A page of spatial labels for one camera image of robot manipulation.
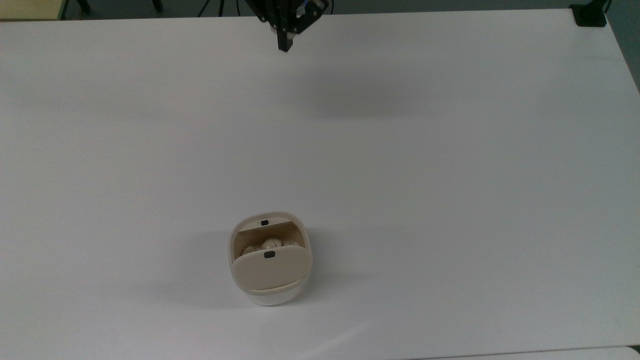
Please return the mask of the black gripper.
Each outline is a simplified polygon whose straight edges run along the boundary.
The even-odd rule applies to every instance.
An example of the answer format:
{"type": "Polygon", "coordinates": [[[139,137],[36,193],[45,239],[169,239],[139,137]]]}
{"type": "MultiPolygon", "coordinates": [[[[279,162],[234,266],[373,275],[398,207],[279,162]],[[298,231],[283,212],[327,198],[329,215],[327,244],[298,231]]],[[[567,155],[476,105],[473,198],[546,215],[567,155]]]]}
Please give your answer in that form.
{"type": "Polygon", "coordinates": [[[330,0],[246,0],[261,23],[277,31],[278,49],[287,53],[296,35],[331,12],[330,0]]]}

